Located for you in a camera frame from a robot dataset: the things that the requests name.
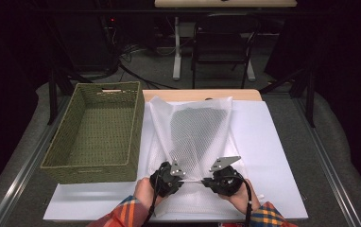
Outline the green woven basket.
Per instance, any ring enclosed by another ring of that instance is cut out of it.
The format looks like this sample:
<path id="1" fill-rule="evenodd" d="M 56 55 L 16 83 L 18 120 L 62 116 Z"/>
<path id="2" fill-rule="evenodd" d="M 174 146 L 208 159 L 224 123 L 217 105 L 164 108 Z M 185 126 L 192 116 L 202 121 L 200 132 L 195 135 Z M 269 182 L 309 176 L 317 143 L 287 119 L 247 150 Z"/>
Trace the green woven basket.
<path id="1" fill-rule="evenodd" d="M 138 81 L 79 83 L 41 170 L 61 184 L 135 181 L 144 113 Z"/>

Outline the black equipment rack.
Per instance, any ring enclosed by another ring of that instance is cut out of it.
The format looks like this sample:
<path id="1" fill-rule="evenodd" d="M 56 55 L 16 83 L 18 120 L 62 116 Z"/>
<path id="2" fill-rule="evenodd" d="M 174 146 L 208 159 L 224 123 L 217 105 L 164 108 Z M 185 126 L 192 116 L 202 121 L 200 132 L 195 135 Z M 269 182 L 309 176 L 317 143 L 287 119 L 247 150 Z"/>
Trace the black equipment rack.
<path id="1" fill-rule="evenodd" d="M 66 52 L 78 71 L 112 70 L 106 29 L 98 16 L 69 14 L 56 16 L 55 21 Z"/>

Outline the black metal stand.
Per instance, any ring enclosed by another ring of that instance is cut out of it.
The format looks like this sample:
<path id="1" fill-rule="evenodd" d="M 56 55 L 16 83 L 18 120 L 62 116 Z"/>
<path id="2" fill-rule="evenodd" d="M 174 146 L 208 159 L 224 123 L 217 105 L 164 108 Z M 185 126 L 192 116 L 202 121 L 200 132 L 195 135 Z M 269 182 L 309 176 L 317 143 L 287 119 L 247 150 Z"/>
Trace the black metal stand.
<path id="1" fill-rule="evenodd" d="M 314 72 L 309 69 L 299 69 L 296 72 L 288 75 L 282 79 L 278 79 L 275 82 L 259 90 L 260 94 L 267 94 L 274 89 L 285 84 L 287 81 L 294 79 L 295 82 L 289 90 L 289 95 L 292 98 L 301 97 L 303 92 L 306 92 L 305 101 L 305 118 L 309 125 L 314 128 L 314 99 L 315 99 L 315 75 Z"/>
<path id="2" fill-rule="evenodd" d="M 49 88 L 49 108 L 50 115 L 48 124 L 51 125 L 58 116 L 58 93 L 57 88 L 65 96 L 71 96 L 75 91 L 75 87 L 72 84 L 72 80 L 76 80 L 82 83 L 91 83 L 89 79 L 84 78 L 80 74 L 69 70 L 67 68 L 59 67 L 53 68 L 49 76 L 48 88 Z"/>

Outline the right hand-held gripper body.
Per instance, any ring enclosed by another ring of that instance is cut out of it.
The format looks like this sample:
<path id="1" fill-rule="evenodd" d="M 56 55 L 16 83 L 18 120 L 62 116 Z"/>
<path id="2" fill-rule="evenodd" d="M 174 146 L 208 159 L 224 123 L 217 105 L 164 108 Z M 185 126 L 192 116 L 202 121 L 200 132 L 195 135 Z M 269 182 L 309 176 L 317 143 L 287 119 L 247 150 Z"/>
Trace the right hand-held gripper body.
<path id="1" fill-rule="evenodd" d="M 232 164 L 239 161 L 240 156 L 219 157 L 210 168 L 213 173 L 213 181 L 210 188 L 219 195 L 231 196 L 235 194 L 241 184 L 241 175 L 232 167 Z"/>

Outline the person's left hand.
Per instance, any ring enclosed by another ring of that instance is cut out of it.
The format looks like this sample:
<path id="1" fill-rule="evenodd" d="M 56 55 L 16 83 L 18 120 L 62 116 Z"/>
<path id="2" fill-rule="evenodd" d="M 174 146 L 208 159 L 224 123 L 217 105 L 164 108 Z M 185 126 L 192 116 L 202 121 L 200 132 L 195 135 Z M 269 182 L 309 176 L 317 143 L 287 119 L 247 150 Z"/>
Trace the person's left hand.
<path id="1" fill-rule="evenodd" d="M 133 196 L 145 207 L 145 209 L 149 209 L 152 202 L 155 202 L 155 205 L 158 206 L 163 201 L 163 198 L 160 196 L 158 196 L 155 201 L 153 200 L 154 189 L 147 177 L 144 177 L 137 182 Z"/>

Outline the white mesh laundry bag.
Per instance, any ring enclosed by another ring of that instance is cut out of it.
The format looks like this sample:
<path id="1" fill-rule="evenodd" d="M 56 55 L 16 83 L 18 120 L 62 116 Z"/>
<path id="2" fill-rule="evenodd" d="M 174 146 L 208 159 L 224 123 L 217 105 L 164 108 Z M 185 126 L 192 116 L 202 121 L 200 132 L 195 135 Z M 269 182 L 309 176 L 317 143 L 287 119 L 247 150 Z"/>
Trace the white mesh laundry bag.
<path id="1" fill-rule="evenodd" d="M 210 148 L 203 156 L 202 163 L 192 173 L 187 173 L 170 154 L 173 148 L 170 121 L 176 111 L 187 108 L 213 108 L 225 110 L 228 113 Z M 170 163 L 176 161 L 185 172 L 183 177 L 184 185 L 175 194 L 164 200 L 156 209 L 155 214 L 158 217 L 170 213 L 203 214 L 217 217 L 221 215 L 225 217 L 238 215 L 239 212 L 229 202 L 220 199 L 216 193 L 201 183 L 203 178 L 209 178 L 213 175 L 210 167 L 217 158 L 237 156 L 239 154 L 231 129 L 232 98 L 223 97 L 196 102 L 168 103 L 156 96 L 150 100 L 149 109 L 154 133 L 150 146 L 147 172 L 153 173 L 165 161 Z"/>

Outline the black cloth garment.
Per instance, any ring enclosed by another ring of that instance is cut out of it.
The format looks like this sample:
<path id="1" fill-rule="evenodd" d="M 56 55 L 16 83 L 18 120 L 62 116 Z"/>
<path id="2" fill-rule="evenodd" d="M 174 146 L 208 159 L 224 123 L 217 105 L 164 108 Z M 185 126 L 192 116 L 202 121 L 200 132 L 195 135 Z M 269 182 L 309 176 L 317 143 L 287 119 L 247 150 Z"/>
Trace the black cloth garment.
<path id="1" fill-rule="evenodd" d="M 170 154 L 187 173 L 199 168 L 227 116 L 225 110 L 213 108 L 187 108 L 174 113 L 170 121 Z"/>

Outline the white-legged desk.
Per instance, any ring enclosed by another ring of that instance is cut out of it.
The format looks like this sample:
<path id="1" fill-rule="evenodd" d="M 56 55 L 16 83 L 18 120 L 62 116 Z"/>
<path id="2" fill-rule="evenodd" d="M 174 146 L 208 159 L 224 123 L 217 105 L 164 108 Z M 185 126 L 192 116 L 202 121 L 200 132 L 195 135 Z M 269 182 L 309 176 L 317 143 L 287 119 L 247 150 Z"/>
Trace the white-legged desk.
<path id="1" fill-rule="evenodd" d="M 292 8 L 297 0 L 154 0 L 158 9 L 241 9 L 241 8 Z M 175 16 L 175 62 L 173 80 L 181 78 L 180 21 Z"/>

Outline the white board sheet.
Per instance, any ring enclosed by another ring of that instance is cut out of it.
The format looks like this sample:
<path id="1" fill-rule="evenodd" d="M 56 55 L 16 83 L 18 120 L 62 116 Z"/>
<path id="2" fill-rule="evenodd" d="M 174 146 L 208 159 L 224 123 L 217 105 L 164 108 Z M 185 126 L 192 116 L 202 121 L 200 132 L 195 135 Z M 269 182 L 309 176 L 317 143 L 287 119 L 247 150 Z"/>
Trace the white board sheet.
<path id="1" fill-rule="evenodd" d="M 279 135 L 264 101 L 235 100 L 231 127 L 234 142 L 245 165 L 246 177 L 262 202 L 269 201 L 288 219 L 306 219 L 303 204 Z M 108 213 L 134 190 L 134 182 L 59 184 L 43 218 L 49 221 L 89 221 Z M 171 213 L 168 208 L 181 201 L 181 192 L 164 200 L 151 218 L 153 222 L 231 222 L 244 216 L 211 189 L 198 185 L 213 199 L 208 206 L 219 213 L 202 214 L 186 210 Z"/>

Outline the person's right hand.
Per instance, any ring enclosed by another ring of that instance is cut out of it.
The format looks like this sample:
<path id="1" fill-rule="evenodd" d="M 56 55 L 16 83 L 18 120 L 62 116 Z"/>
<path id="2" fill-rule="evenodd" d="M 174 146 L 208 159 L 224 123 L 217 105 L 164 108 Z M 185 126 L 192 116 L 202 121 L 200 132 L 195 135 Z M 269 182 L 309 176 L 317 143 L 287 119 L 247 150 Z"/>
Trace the person's right hand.
<path id="1" fill-rule="evenodd" d="M 223 196 L 220 195 L 220 198 L 230 202 L 239 212 L 246 214 L 248 203 L 251 202 L 251 209 L 256 211 L 260 208 L 261 204 L 254 192 L 254 188 L 249 179 L 246 179 L 246 182 L 249 184 L 249 189 L 251 191 L 251 196 L 248 195 L 248 190 L 246 185 L 243 183 L 239 190 L 232 196 Z"/>

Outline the black folding chair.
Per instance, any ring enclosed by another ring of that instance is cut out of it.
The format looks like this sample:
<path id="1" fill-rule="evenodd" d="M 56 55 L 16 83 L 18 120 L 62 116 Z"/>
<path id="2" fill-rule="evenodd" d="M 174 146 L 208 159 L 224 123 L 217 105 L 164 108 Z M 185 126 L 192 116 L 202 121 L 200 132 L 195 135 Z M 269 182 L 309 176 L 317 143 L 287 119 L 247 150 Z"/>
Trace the black folding chair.
<path id="1" fill-rule="evenodd" d="M 198 64 L 243 65 L 240 88 L 248 78 L 251 49 L 261 28 L 258 18 L 247 14 L 209 14 L 194 25 L 191 59 L 192 87 L 196 87 Z"/>

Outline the aluminium rail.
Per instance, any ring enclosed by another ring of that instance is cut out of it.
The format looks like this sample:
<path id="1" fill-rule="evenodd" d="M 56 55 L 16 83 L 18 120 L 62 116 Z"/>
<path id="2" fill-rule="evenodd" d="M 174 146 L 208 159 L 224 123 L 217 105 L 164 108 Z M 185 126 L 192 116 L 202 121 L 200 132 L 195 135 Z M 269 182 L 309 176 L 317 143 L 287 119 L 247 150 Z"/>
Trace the aluminium rail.
<path id="1" fill-rule="evenodd" d="M 306 119 L 303 102 L 298 98 L 294 98 L 293 103 L 304 122 L 306 130 L 310 134 L 311 140 L 314 143 L 316 155 L 318 157 L 322 172 L 331 187 L 332 193 L 339 206 L 339 209 L 344 216 L 344 219 L 346 220 L 349 227 L 361 227 L 360 217 L 357 215 L 357 212 L 352 204 L 352 200 L 348 195 L 343 183 L 341 182 L 316 128 L 313 127 L 312 124 Z"/>
<path id="2" fill-rule="evenodd" d="M 69 96 L 59 97 L 58 114 L 51 124 L 48 124 L 49 101 L 39 99 L 26 131 L 0 175 L 0 227 L 6 225 L 32 174 L 38 168 L 69 99 Z"/>

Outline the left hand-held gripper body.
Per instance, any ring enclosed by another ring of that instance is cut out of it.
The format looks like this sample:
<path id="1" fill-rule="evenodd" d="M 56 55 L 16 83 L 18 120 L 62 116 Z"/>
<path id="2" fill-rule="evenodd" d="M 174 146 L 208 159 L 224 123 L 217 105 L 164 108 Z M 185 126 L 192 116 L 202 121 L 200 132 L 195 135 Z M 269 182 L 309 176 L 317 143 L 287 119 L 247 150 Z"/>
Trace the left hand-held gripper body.
<path id="1" fill-rule="evenodd" d="M 156 194 L 164 198 L 176 193 L 183 185 L 185 172 L 174 161 L 161 163 L 160 167 L 150 176 L 149 181 Z"/>

